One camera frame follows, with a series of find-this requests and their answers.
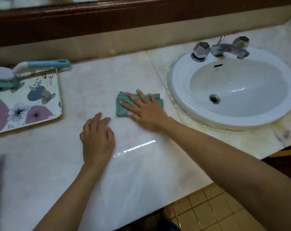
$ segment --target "cleaning rag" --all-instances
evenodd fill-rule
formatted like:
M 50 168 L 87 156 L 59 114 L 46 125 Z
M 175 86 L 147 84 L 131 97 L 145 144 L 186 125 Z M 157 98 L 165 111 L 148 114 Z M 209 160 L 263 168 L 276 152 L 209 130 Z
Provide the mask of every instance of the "cleaning rag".
M 132 95 L 137 97 L 139 100 L 141 100 L 141 98 L 138 94 L 132 94 Z M 160 94 L 153 94 L 153 95 L 156 98 L 159 105 L 161 106 L 161 108 L 164 109 L 164 101 L 163 101 L 163 99 L 161 99 Z M 127 97 L 125 92 L 120 91 L 120 93 L 118 94 L 118 96 L 116 98 L 116 115 L 118 117 L 127 117 L 127 113 L 130 111 L 125 109 L 120 104 L 120 100 L 125 101 L 126 103 L 134 105 L 134 106 L 136 106 L 136 104 L 130 98 Z

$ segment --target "sink basin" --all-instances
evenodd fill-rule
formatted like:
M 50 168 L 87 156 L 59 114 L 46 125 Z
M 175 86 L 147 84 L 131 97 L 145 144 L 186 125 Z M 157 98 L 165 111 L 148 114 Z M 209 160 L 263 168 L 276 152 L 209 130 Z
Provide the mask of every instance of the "sink basin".
M 210 127 L 249 131 L 269 124 L 291 109 L 291 69 L 276 56 L 249 47 L 239 60 L 225 53 L 196 62 L 191 53 L 171 69 L 172 100 L 190 118 Z

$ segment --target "tray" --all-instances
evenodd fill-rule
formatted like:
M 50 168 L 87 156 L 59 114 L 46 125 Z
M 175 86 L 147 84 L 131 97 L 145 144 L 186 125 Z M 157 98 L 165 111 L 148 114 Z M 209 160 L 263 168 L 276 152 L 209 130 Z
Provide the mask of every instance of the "tray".
M 0 133 L 46 122 L 62 114 L 56 68 L 18 74 L 21 86 L 0 91 Z

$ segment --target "hand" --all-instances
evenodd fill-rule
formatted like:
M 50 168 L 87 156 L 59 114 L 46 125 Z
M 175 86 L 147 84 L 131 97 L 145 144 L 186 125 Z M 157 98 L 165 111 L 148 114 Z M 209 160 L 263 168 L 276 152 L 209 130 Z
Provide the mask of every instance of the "hand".
M 100 120 L 102 113 L 96 114 L 83 126 L 80 139 L 83 144 L 84 165 L 103 170 L 114 150 L 114 133 L 107 125 L 110 118 Z
M 167 119 L 166 112 L 161 108 L 155 97 L 149 93 L 151 100 L 148 100 L 147 97 L 140 91 L 137 90 L 138 95 L 141 100 L 137 97 L 134 97 L 131 93 L 127 92 L 126 95 L 137 105 L 131 105 L 124 101 L 120 101 L 120 104 L 128 109 L 129 112 L 127 115 L 138 123 L 143 128 L 160 132 L 161 124 Z

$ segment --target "marble countertop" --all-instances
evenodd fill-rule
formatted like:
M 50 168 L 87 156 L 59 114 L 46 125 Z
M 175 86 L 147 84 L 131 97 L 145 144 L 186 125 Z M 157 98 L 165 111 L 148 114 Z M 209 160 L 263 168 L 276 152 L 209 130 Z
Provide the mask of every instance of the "marble countertop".
M 289 25 L 230 35 L 280 57 L 291 68 Z M 210 45 L 218 38 L 206 40 Z M 166 136 L 115 116 L 120 91 L 160 93 L 168 115 L 261 159 L 291 145 L 291 111 L 262 129 L 230 133 L 189 120 L 164 87 L 168 70 L 196 42 L 74 64 L 60 73 L 63 115 L 47 123 L 0 134 L 0 230 L 32 230 L 77 176 L 79 134 L 97 112 L 110 116 L 114 155 L 95 186 L 79 230 L 117 229 L 212 181 Z

